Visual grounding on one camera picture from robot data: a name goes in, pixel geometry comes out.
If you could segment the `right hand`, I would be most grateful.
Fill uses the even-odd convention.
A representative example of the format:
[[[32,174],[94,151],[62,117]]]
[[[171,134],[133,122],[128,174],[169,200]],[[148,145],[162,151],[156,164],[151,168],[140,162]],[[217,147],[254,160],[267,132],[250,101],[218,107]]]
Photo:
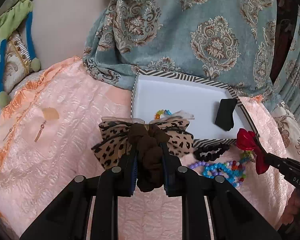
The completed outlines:
[[[295,188],[281,216],[281,223],[283,225],[291,224],[299,212],[300,212],[300,189]]]

